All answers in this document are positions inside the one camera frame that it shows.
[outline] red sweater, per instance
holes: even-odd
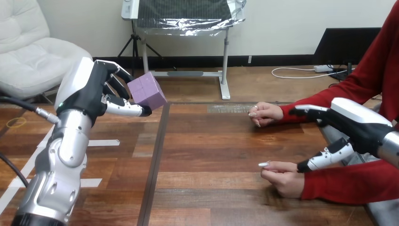
[[[380,114],[389,121],[399,115],[399,3],[396,2],[380,33],[362,61],[345,81],[312,97],[282,106],[281,122],[303,122],[288,115],[295,105],[330,107],[334,97],[364,104],[382,93]],[[399,198],[399,170],[383,160],[305,174],[302,199],[322,198],[347,204],[364,204]]]

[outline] computer monitor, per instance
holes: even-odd
[[[344,80],[358,65],[381,28],[327,28],[313,55],[314,65],[347,65],[348,73],[331,77]]]

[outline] human hand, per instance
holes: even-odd
[[[284,198],[300,198],[305,186],[305,175],[297,172],[291,162],[270,161],[262,168],[261,177],[268,180]]]
[[[277,105],[259,102],[255,106],[248,111],[248,116],[257,127],[267,126],[283,118],[283,110]]]

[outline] robotic hand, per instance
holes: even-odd
[[[331,108],[297,105],[290,114],[305,116],[320,126],[331,125],[349,139],[341,138],[312,158],[298,164],[298,172],[324,168],[354,152],[370,153],[399,169],[399,133],[378,113],[345,98],[334,98]]]
[[[36,157],[36,175],[26,189],[12,225],[67,225],[79,196],[89,134],[96,118],[105,112],[126,116],[152,113],[147,106],[127,101],[129,94],[113,73],[126,83],[133,80],[115,62],[93,62],[84,57],[61,83],[55,104],[57,116],[36,109],[37,114],[55,127],[46,148]],[[109,84],[120,97],[114,95]]]

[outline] yellow wire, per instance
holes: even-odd
[[[23,120],[23,122],[22,122],[20,125],[17,125],[17,126],[9,126],[10,122],[12,122],[13,120],[18,120],[18,119],[22,119],[22,120]],[[7,124],[6,124],[6,126],[7,126],[8,128],[19,128],[19,127],[25,125],[25,123],[26,123],[26,119],[25,119],[25,118],[14,118],[14,119],[11,119],[10,121],[8,121]]]

